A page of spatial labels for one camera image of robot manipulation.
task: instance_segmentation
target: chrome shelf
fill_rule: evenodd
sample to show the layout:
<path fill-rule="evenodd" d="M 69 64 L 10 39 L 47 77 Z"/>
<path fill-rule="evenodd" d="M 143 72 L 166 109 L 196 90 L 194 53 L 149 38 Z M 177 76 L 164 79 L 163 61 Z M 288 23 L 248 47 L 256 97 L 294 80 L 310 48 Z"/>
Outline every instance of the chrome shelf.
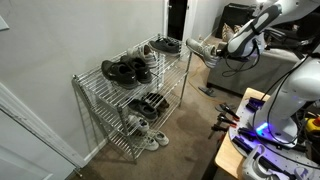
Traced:
<path fill-rule="evenodd" d="M 166 100 L 170 104 L 169 108 L 167 108 L 155 122 L 149 124 L 150 129 L 158 131 L 181 102 L 178 96 L 171 93 L 167 94 Z"/>
<path fill-rule="evenodd" d="M 173 98 L 171 97 L 172 95 L 171 96 L 168 96 L 168 95 L 170 95 L 170 92 L 183 80 L 183 78 L 186 75 L 187 73 L 185 72 L 185 70 L 178 67 L 171 67 L 170 69 L 168 69 L 168 71 L 165 74 L 164 85 L 161 88 L 159 88 L 157 92 L 159 94 L 163 94 L 163 98 L 166 98 L 166 97 Z M 150 102 L 149 104 L 156 108 L 160 104 L 160 102 L 163 101 L 163 98 L 156 98 L 151 96 L 149 99 L 151 99 L 153 102 Z M 103 102 L 96 104 L 91 109 L 94 113 L 96 113 L 99 116 L 99 118 L 103 121 L 103 124 L 108 123 L 111 127 L 116 129 L 123 135 L 131 135 L 137 129 L 137 127 L 132 126 L 131 124 L 128 123 L 127 117 L 130 114 L 131 110 L 128 110 L 127 108 L 123 110 L 123 117 L 125 117 L 125 124 L 121 122 L 118 112 L 115 111 L 112 107 L 105 105 Z M 128 129 L 128 133 L 125 133 L 124 125 Z"/>
<path fill-rule="evenodd" d="M 163 36 L 156 35 L 135 47 L 143 46 L 151 40 L 156 41 L 160 38 L 163 38 Z M 126 155 L 132 156 L 134 160 L 145 149 L 146 138 L 154 136 L 151 131 L 157 132 L 161 128 L 179 106 L 183 97 L 186 76 L 190 66 L 190 51 L 183 42 L 169 39 L 181 45 L 180 54 L 178 57 L 172 57 L 155 52 L 158 57 L 158 66 L 150 70 L 152 74 L 150 84 L 139 84 L 133 90 L 126 90 L 118 86 L 116 82 L 107 80 L 101 72 L 100 64 L 85 73 L 75 75 L 72 80 L 76 93 L 80 94 L 92 118 L 105 137 L 108 137 L 109 142 L 116 145 Z M 120 53 L 109 60 L 118 62 L 126 54 L 126 52 Z M 182 81 L 184 83 L 181 96 L 173 95 L 172 90 Z M 127 105 L 133 99 L 146 100 L 146 95 L 149 92 L 161 95 L 151 97 L 149 95 L 148 100 L 151 106 L 157 108 L 164 100 L 170 106 L 161 113 L 157 120 L 149 122 L 150 131 L 142 134 L 134 124 L 129 123 L 128 115 L 137 114 L 137 112 L 128 108 Z"/>
<path fill-rule="evenodd" d="M 158 36 L 154 36 L 149 40 L 140 43 L 139 45 L 147 44 L 150 40 L 156 40 Z M 125 55 L 126 52 L 119 54 L 111 59 L 111 61 L 119 61 L 120 57 Z M 80 86 L 86 89 L 93 95 L 96 95 L 100 100 L 116 108 L 117 106 L 125 107 L 130 101 L 144 93 L 147 89 L 151 89 L 161 84 L 164 74 L 179 60 L 187 58 L 189 55 L 188 48 L 182 44 L 180 57 L 165 56 L 164 54 L 158 54 L 159 66 L 151 69 L 152 82 L 150 84 L 139 84 L 139 86 L 133 90 L 125 90 L 119 87 L 115 82 L 107 80 L 102 72 L 100 65 L 92 70 L 77 76 L 77 82 Z"/>
<path fill-rule="evenodd" d="M 168 94 L 167 99 L 168 103 L 170 104 L 170 107 L 153 123 L 150 124 L 150 129 L 152 131 L 158 131 L 161 126 L 167 121 L 169 116 L 173 113 L 173 111 L 179 106 L 180 104 L 180 98 L 173 94 Z M 147 136 L 154 135 L 154 133 L 136 133 L 130 137 L 123 136 L 121 133 L 116 133 L 112 137 L 110 137 L 110 141 L 115 144 L 118 148 L 120 148 L 122 151 L 126 152 L 127 155 L 131 155 L 134 153 L 134 157 L 138 158 L 144 148 L 147 146 L 147 143 L 145 141 Z M 130 148 L 130 142 L 128 140 L 130 138 L 130 141 L 132 143 L 132 149 Z"/>

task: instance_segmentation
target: black shoe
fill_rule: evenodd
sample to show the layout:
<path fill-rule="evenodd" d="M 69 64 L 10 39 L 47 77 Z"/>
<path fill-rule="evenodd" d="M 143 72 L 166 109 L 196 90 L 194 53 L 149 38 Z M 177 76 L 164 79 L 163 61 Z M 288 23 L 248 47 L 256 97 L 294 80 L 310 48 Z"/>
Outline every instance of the black shoe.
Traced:
<path fill-rule="evenodd" d="M 120 62 L 127 63 L 136 73 L 137 80 L 141 84 L 149 84 L 152 80 L 148 65 L 140 58 L 130 59 L 128 56 L 122 56 Z"/>
<path fill-rule="evenodd" d="M 146 99 L 148 99 L 149 101 L 155 102 L 156 104 L 163 99 L 163 101 L 161 101 L 161 103 L 159 104 L 159 107 L 163 109 L 168 108 L 170 106 L 170 104 L 161 94 L 148 93 L 146 96 Z"/>
<path fill-rule="evenodd" d="M 157 110 L 145 101 L 132 100 L 128 104 L 129 108 L 142 114 L 148 120 L 154 121 L 158 118 Z"/>
<path fill-rule="evenodd" d="M 178 56 L 180 54 L 179 43 L 173 42 L 167 38 L 158 39 L 156 41 L 150 41 L 149 45 L 154 51 L 160 53 L 164 53 L 171 56 Z"/>
<path fill-rule="evenodd" d="M 138 86 L 136 73 L 126 63 L 105 60 L 101 64 L 101 71 L 105 78 L 117 82 L 124 89 L 130 90 Z"/>

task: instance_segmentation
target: beige carpet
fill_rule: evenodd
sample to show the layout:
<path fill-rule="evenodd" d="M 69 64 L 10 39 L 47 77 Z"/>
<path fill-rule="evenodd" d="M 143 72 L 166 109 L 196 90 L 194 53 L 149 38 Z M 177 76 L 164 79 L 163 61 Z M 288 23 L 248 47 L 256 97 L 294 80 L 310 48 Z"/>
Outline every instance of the beige carpet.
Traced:
<path fill-rule="evenodd" d="M 206 85 L 208 73 L 209 69 L 193 55 L 188 76 L 190 83 L 186 83 L 182 105 L 161 128 L 170 139 L 168 146 L 160 147 L 155 152 L 145 150 L 137 164 L 132 164 L 106 145 L 82 169 L 82 179 L 201 179 L 216 150 L 216 140 L 221 135 L 216 133 L 208 140 L 210 127 L 216 122 L 218 115 L 215 106 L 221 102 L 238 106 L 241 100 L 219 90 L 215 90 L 216 98 L 209 98 L 197 91 L 198 86 Z M 175 93 L 180 93 L 182 84 L 175 89 Z M 233 179 L 225 173 L 218 174 L 219 177 L 215 179 Z"/>

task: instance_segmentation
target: desk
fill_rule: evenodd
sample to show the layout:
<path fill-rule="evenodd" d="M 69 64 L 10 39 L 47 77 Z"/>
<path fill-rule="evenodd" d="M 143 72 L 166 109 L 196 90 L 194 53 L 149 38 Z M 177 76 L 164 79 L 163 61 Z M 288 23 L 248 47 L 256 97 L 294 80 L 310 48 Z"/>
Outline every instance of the desk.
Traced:
<path fill-rule="evenodd" d="M 242 101 L 250 97 L 260 99 L 263 95 L 264 93 L 262 92 L 247 88 L 245 94 L 243 95 Z M 236 179 L 242 179 L 241 173 L 243 161 L 243 156 L 238 152 L 237 149 L 233 147 L 229 134 L 227 133 L 215 157 L 216 165 L 231 174 Z"/>

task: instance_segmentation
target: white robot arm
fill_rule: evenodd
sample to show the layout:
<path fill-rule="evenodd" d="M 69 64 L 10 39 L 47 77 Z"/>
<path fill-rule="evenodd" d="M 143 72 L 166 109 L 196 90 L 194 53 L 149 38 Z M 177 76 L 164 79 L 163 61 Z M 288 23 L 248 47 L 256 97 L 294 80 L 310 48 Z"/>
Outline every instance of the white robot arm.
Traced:
<path fill-rule="evenodd" d="M 300 19 L 319 6 L 320 0 L 279 0 L 267 7 L 255 19 L 247 22 L 219 56 L 241 58 L 250 56 L 254 50 L 253 40 L 259 43 L 259 52 L 264 50 L 263 30 L 267 27 Z"/>
<path fill-rule="evenodd" d="M 302 18 L 319 5 L 320 0 L 279 0 L 246 23 L 217 55 L 241 61 L 250 56 L 254 48 L 262 53 L 265 28 Z M 320 52 L 320 46 L 314 52 Z M 307 101 L 320 99 L 320 58 L 308 57 L 296 67 L 262 109 L 249 119 L 259 136 L 287 147 L 295 146 L 298 133 L 290 117 Z"/>

